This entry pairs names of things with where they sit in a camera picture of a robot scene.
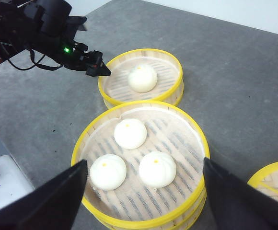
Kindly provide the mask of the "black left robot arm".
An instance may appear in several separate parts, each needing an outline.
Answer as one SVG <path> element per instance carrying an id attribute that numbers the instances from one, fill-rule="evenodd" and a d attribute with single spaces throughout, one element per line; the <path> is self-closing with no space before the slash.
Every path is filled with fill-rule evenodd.
<path id="1" fill-rule="evenodd" d="M 109 76 L 102 52 L 74 40 L 77 31 L 86 31 L 87 18 L 72 16 L 71 9 L 65 0 L 0 0 L 0 58 L 27 50 L 33 68 Z"/>

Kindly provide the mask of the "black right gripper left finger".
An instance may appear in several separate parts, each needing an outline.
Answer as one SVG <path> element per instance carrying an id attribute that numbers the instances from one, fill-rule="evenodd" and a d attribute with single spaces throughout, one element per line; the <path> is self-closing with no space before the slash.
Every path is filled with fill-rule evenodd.
<path id="1" fill-rule="evenodd" d="M 0 209 L 0 230 L 70 230 L 87 181 L 81 160 L 30 194 Z"/>

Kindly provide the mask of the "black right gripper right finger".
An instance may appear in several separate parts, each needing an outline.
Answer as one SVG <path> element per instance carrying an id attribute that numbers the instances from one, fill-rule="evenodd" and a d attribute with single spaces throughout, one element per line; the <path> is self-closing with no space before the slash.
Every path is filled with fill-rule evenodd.
<path id="1" fill-rule="evenodd" d="M 205 158 L 208 202 L 220 230 L 278 230 L 278 201 Z"/>

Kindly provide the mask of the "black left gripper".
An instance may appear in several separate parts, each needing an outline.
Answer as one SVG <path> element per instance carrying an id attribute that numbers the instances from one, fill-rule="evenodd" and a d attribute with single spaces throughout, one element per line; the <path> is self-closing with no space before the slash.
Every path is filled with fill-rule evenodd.
<path id="1" fill-rule="evenodd" d="M 64 42 L 57 50 L 57 63 L 70 70 L 85 71 L 92 77 L 110 76 L 111 71 L 103 62 L 100 51 L 88 51 L 84 43 Z"/>

